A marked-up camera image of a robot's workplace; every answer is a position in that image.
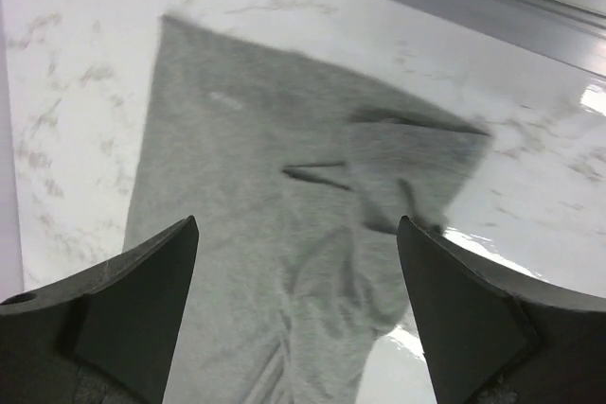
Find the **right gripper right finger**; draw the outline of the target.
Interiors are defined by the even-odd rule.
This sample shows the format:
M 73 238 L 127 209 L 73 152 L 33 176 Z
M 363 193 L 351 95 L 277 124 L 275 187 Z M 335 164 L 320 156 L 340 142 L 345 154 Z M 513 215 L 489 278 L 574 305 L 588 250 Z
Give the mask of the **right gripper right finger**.
M 437 402 L 604 402 L 604 299 L 514 271 L 407 217 L 397 243 Z

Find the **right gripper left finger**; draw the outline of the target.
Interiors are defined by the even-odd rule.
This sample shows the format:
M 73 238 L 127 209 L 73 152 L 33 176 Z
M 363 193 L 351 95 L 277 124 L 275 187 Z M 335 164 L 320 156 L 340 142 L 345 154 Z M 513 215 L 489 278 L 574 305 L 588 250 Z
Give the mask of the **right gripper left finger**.
M 197 224 L 188 217 L 3 301 L 2 402 L 162 402 L 196 254 Z

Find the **grey t shirt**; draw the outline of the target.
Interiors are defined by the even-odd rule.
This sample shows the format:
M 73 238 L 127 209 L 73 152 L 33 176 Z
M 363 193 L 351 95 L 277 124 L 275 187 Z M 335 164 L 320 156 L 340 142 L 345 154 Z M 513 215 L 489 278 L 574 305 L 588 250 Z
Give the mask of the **grey t shirt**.
M 409 308 L 396 233 L 441 226 L 490 145 L 390 85 L 174 16 L 124 244 L 200 239 L 169 403 L 352 403 Z

